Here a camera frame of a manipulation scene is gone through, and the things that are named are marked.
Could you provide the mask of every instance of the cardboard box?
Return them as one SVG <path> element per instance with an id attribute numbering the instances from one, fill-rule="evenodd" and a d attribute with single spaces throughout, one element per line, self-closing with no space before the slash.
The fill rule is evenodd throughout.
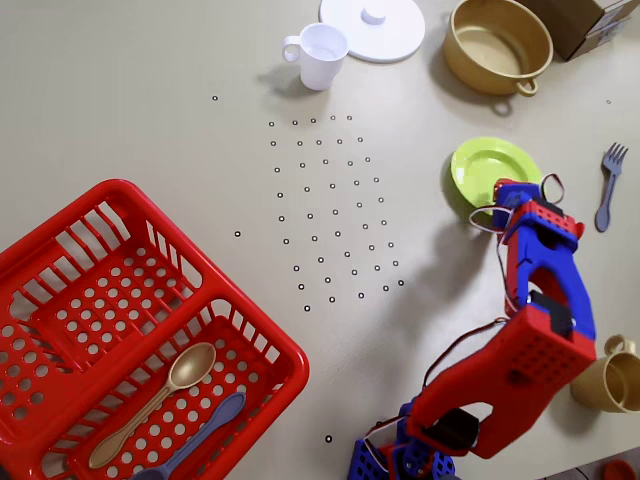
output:
<path id="1" fill-rule="evenodd" d="M 640 0 L 518 1 L 535 13 L 547 26 L 554 48 L 565 60 L 577 57 L 578 52 L 588 40 L 590 45 L 593 42 L 597 44 L 594 34 L 628 17 L 640 4 Z"/>
<path id="2" fill-rule="evenodd" d="M 578 50 L 575 51 L 575 53 L 569 60 L 579 57 L 580 55 L 590 52 L 594 48 L 598 48 L 600 45 L 604 45 L 605 43 L 610 42 L 616 35 L 618 35 L 622 31 L 628 21 L 629 17 L 626 17 L 610 25 L 607 25 L 602 30 L 590 33 L 589 35 L 587 35 L 587 38 L 584 39 L 582 45 L 578 47 Z"/>

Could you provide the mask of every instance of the red object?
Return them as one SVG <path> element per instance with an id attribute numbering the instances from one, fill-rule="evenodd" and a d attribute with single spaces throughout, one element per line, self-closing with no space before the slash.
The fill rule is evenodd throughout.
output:
<path id="1" fill-rule="evenodd" d="M 584 224 L 576 222 L 576 220 L 569 215 L 559 215 L 537 202 L 527 202 L 518 207 L 513 214 L 510 225 L 518 225 L 518 222 L 523 216 L 531 213 L 536 214 L 541 219 L 556 225 L 565 232 L 575 235 L 578 239 L 584 233 Z"/>
<path id="2" fill-rule="evenodd" d="M 638 477 L 627 462 L 614 460 L 605 465 L 604 480 L 638 480 Z"/>
<path id="3" fill-rule="evenodd" d="M 0 254 L 0 298 L 0 464 L 14 479 L 130 478 L 246 391 L 244 411 L 173 475 L 223 478 L 308 380 L 302 350 L 124 180 L 97 185 Z M 90 470 L 94 447 L 201 341 L 217 349 L 211 376 Z"/>
<path id="4" fill-rule="evenodd" d="M 529 430 L 553 396 L 596 358 L 593 342 L 551 330 L 549 314 L 529 304 L 475 354 L 443 371 L 415 401 L 408 433 L 447 455 L 452 450 L 425 435 L 444 414 L 477 402 L 493 406 L 470 451 L 491 458 Z"/>

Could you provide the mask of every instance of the lid knob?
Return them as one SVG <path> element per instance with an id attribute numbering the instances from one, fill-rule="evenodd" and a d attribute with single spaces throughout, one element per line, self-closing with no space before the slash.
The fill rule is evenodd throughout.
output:
<path id="1" fill-rule="evenodd" d="M 383 2 L 379 0 L 369 0 L 362 9 L 362 20 L 369 25 L 382 25 L 387 19 L 387 13 Z"/>

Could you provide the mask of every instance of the white table surface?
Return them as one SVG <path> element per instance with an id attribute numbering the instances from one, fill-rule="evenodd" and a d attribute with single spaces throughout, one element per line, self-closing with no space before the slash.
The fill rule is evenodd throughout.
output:
<path id="1" fill-rule="evenodd" d="M 410 59 L 349 58 L 334 87 L 314 94 L 281 60 L 280 45 L 316 20 L 315 1 L 0 2 L 0 249 L 99 181 L 130 179 L 309 356 L 307 388 L 231 479 L 345 478 L 353 442 L 419 392 L 454 338 L 502 313 L 493 240 L 451 208 L 446 162 L 474 136 L 513 141 L 562 177 L 562 207 L 587 225 L 577 260 L 598 347 L 618 332 L 640 339 L 640 21 L 609 45 L 554 62 L 534 99 L 506 106 L 444 65 L 454 3 L 419 1 L 427 35 Z M 599 164 L 616 141 L 631 152 L 612 226 L 599 234 Z M 486 339 L 470 340 L 448 363 Z M 592 414 L 563 390 L 499 455 L 457 465 L 465 479 L 539 478 L 636 447 L 639 428 L 640 416 Z"/>

